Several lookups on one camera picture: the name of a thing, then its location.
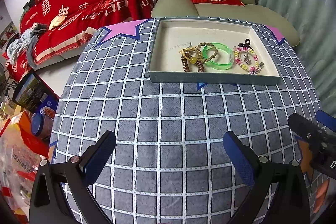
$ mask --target floor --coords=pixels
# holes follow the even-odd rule
[[[78,58],[79,56],[65,59],[36,72],[58,96],[61,96]]]

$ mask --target shallow box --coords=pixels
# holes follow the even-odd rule
[[[187,48],[190,42],[193,46],[202,42],[218,42],[233,49],[234,46],[238,47],[239,43],[244,43],[246,39],[250,39],[259,63],[264,63],[258,75],[249,75],[236,63],[228,70],[216,70],[204,64],[204,72],[197,72],[197,67],[189,64],[191,72],[184,72],[179,51]],[[254,60],[251,56],[250,58],[253,66]],[[228,63],[229,56],[219,50],[213,61],[221,64]],[[154,83],[276,85],[282,78],[272,55],[252,26],[206,18],[160,19],[154,37],[148,73]]]

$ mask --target red blanket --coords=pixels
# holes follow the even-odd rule
[[[42,0],[24,16],[21,32],[32,27],[34,22],[50,24],[56,15],[67,16],[63,25],[43,34],[34,48],[35,63],[41,64],[87,43],[100,27],[151,18],[152,8],[152,0],[111,0],[109,4],[106,0]],[[19,81],[29,68],[26,52],[18,57],[15,65],[8,62],[6,66],[13,78]]]

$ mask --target metal bolt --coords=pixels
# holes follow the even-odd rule
[[[295,167],[299,166],[299,162],[297,160],[292,160],[292,165]]]
[[[259,157],[259,161],[265,164],[266,162],[268,162],[268,159],[264,156],[261,156]]]
[[[70,161],[74,164],[79,161],[79,156],[73,156],[71,157]]]
[[[41,166],[45,166],[47,163],[48,163],[47,160],[41,160],[40,165],[41,165]]]

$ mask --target curtain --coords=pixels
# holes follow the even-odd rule
[[[336,117],[336,0],[256,0],[279,13],[300,34],[295,47],[325,112]]]

